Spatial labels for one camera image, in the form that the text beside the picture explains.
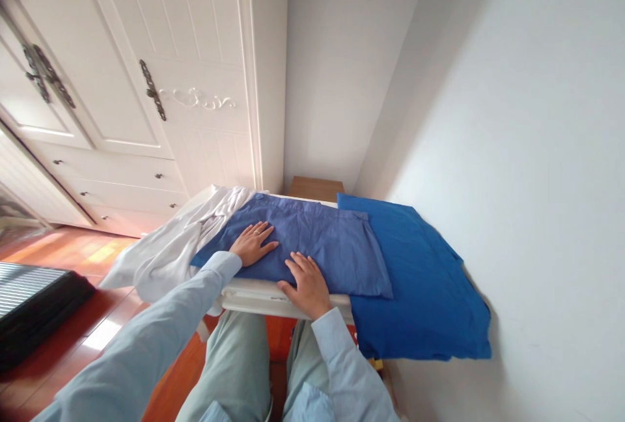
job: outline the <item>leg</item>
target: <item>leg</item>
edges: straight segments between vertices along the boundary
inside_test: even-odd
[[[299,320],[295,327],[286,362],[286,377],[285,416],[291,411],[304,383],[317,387],[325,394],[329,393],[327,367],[319,351],[311,321]]]
[[[200,380],[176,422],[197,421],[213,401],[233,421],[264,421],[271,406],[269,344],[263,315],[226,311],[206,343]]]

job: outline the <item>black bag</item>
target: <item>black bag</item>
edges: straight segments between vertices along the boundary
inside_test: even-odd
[[[74,271],[0,262],[0,372],[23,362],[95,291]]]

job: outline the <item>door handle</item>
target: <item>door handle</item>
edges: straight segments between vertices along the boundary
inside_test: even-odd
[[[48,73],[46,75],[46,80],[48,81],[48,83],[56,87],[56,89],[59,91],[59,93],[61,94],[61,96],[63,97],[63,99],[65,100],[65,102],[67,103],[69,107],[76,108],[76,105],[74,104],[74,100],[68,93],[67,88],[65,88],[65,85],[63,85],[63,82],[57,75],[57,71],[54,70],[54,67],[52,67],[52,64],[50,63],[50,61],[48,60],[48,58],[46,57],[42,49],[36,44],[33,44],[33,49],[37,53],[37,57],[39,58],[41,63],[44,65],[44,68],[46,69],[46,72]]]
[[[145,77],[145,83],[148,84],[148,89],[145,91],[145,94],[154,100],[154,104],[156,105],[156,111],[158,111],[158,115],[162,120],[167,120],[167,116],[165,116],[165,109],[163,108],[163,104],[161,103],[161,98],[158,96],[158,92],[156,91],[156,87],[154,86],[154,81],[152,80],[152,74],[148,70],[148,66],[143,59],[139,61],[141,65],[141,70],[143,71],[143,76]]]
[[[31,50],[25,44],[21,45],[21,48],[24,50],[24,57],[28,61],[28,65],[31,68],[30,72],[26,72],[26,78],[30,81],[34,81],[39,88],[39,94],[41,98],[46,103],[50,103],[50,93],[48,93],[48,89],[46,88],[46,83],[44,82],[43,77],[39,73],[39,69],[37,68],[37,64],[35,64],[35,60],[31,55]]]

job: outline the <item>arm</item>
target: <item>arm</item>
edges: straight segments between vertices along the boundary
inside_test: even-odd
[[[338,308],[313,322],[336,420],[398,420],[380,376],[354,345]]]
[[[195,277],[133,318],[35,420],[140,420],[154,387],[223,287],[241,266],[275,249],[275,242],[260,246],[273,230],[263,232],[266,226],[250,225],[231,252],[215,253]]]
[[[312,331],[327,366],[336,420],[398,420],[384,383],[354,345],[339,310],[332,307],[319,267],[299,252],[291,257],[285,263],[298,288],[285,281],[278,287],[314,320]]]

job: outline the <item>folded blue shirt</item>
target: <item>folded blue shirt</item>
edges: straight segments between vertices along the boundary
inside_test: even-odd
[[[339,194],[339,209],[369,215],[393,299],[352,297],[360,351],[367,358],[490,358],[490,310],[462,259],[408,206]]]
[[[310,255],[334,294],[393,297],[384,259],[367,214],[320,203],[256,194],[191,260],[202,267],[215,251],[228,250],[249,225],[268,221],[275,230],[267,239],[279,246],[236,277],[285,280],[296,284],[285,259],[291,251]]]

